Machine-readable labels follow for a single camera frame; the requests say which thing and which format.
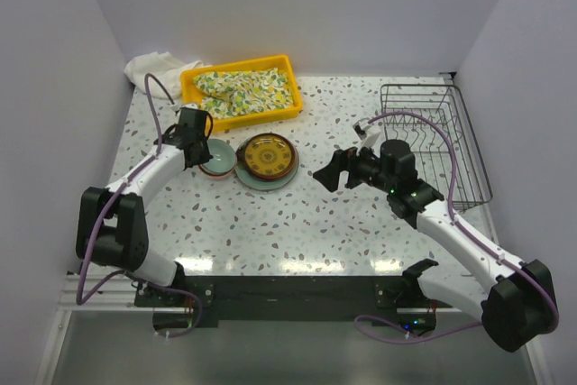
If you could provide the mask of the large celadon green plate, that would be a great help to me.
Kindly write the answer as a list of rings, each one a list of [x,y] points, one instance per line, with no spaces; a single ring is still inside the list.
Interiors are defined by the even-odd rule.
[[[236,177],[248,188],[258,191],[272,191],[287,186],[288,183],[295,178],[298,172],[298,166],[295,166],[288,175],[274,180],[258,179],[240,165],[235,167],[234,172]]]

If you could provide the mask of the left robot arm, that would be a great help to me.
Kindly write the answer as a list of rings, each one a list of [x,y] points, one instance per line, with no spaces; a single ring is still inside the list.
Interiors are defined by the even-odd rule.
[[[207,141],[213,124],[207,111],[184,105],[178,121],[160,134],[143,160],[117,181],[82,194],[76,240],[76,255],[82,260],[79,306],[121,274],[154,288],[167,306],[185,299],[183,266],[150,247],[145,211],[178,174],[212,159]]]

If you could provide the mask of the pale green bowl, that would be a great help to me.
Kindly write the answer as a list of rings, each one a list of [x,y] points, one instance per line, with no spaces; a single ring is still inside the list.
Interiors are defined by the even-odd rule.
[[[212,159],[201,165],[213,172],[223,172],[235,168],[237,163],[236,153],[227,142],[219,139],[209,139],[207,143]]]

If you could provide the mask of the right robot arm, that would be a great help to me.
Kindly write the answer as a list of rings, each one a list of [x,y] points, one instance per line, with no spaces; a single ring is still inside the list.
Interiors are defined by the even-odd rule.
[[[385,141],[379,155],[366,147],[337,150],[313,177],[334,192],[342,173],[348,175],[349,189],[366,184],[385,192],[397,218],[440,244],[481,287],[468,293],[462,283],[435,276],[432,262],[421,261],[403,273],[408,279],[401,294],[409,305],[420,307],[431,298],[455,307],[510,353],[557,328],[559,310],[550,270],[539,260],[525,262],[505,251],[460,218],[439,191],[419,178],[406,142]]]

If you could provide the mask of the white red patterned bowl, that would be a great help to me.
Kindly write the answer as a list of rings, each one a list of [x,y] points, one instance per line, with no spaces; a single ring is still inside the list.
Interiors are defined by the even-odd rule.
[[[234,174],[234,168],[231,168],[230,170],[223,172],[213,172],[211,170],[208,170],[204,165],[199,165],[198,168],[201,173],[203,173],[205,176],[211,179],[226,179]]]

